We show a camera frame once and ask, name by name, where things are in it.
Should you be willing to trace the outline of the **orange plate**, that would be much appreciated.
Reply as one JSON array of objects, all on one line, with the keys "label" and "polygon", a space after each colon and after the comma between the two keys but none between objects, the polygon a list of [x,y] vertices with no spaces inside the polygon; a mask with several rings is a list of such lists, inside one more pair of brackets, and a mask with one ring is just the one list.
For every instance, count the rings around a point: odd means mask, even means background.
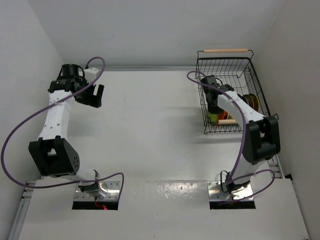
[{"label": "orange plate", "polygon": [[217,120],[226,120],[228,118],[228,113],[226,111],[223,111],[218,114]]}]

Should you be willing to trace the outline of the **green plate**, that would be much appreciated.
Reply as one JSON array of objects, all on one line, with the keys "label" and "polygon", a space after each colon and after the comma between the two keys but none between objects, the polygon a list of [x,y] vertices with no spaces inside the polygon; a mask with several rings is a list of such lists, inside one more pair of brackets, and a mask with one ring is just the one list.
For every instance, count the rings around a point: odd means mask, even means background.
[{"label": "green plate", "polygon": [[219,115],[217,113],[208,112],[208,121],[211,124],[217,123]]}]

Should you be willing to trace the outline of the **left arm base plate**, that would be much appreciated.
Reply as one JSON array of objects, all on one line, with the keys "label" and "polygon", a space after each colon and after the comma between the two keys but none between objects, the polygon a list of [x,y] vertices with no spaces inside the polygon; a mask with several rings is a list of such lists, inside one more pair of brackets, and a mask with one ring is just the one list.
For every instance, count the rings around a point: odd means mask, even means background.
[{"label": "left arm base plate", "polygon": [[119,181],[100,181],[90,185],[76,185],[74,200],[76,202],[116,201],[119,198]]}]

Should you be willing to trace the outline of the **yellow patterned plate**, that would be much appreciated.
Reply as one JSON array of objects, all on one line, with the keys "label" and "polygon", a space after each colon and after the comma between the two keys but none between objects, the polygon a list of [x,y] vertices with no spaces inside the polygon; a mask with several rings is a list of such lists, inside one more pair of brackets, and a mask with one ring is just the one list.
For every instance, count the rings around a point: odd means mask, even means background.
[{"label": "yellow patterned plate", "polygon": [[254,94],[251,94],[251,98],[253,101],[254,110],[259,112],[260,111],[260,103],[259,103],[258,97]]},{"label": "yellow patterned plate", "polygon": [[248,105],[252,108],[252,109],[255,109],[255,104],[254,104],[254,101],[253,101],[253,98],[249,95],[249,94],[246,94],[244,96],[248,102]]}]

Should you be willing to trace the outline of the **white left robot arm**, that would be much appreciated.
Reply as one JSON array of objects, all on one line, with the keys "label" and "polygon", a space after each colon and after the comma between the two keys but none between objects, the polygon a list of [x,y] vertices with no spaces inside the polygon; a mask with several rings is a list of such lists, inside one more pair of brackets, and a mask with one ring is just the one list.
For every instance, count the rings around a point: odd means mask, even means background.
[{"label": "white left robot arm", "polygon": [[68,142],[68,125],[74,103],[94,108],[102,105],[103,85],[91,84],[99,70],[64,64],[48,88],[50,109],[36,141],[29,143],[29,153],[43,177],[77,181],[79,189],[95,199],[108,195],[108,186],[97,170],[80,164],[77,151]]}]

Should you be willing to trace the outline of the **glossy black plate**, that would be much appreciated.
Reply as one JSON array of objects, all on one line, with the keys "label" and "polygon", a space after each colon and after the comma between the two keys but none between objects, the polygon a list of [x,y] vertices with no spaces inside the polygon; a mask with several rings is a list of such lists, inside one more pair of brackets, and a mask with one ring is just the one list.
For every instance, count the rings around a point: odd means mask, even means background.
[{"label": "glossy black plate", "polygon": [[241,97],[241,99],[248,105],[247,99],[246,99],[244,96],[240,96],[240,97]]}]

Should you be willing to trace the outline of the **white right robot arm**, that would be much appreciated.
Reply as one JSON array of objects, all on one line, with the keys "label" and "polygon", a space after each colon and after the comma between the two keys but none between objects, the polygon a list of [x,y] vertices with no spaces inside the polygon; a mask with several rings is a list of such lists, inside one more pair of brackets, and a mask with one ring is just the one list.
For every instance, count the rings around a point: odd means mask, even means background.
[{"label": "white right robot arm", "polygon": [[200,84],[209,110],[228,113],[242,129],[239,154],[225,180],[225,188],[231,193],[247,186],[260,166],[280,152],[279,123],[245,103],[230,85],[218,84],[213,75],[205,76]]}]

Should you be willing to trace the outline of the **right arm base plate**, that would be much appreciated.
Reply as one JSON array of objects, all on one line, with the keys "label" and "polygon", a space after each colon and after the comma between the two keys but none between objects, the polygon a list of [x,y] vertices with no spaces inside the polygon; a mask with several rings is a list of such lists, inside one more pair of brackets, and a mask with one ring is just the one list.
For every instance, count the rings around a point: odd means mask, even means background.
[{"label": "right arm base plate", "polygon": [[228,193],[226,190],[222,190],[221,185],[225,186],[225,181],[222,183],[220,181],[208,181],[208,198],[210,203],[219,203],[225,201],[236,201],[244,199],[245,201],[252,201],[254,199],[253,190],[251,184],[247,186],[242,186],[239,189],[232,190],[231,193]]}]

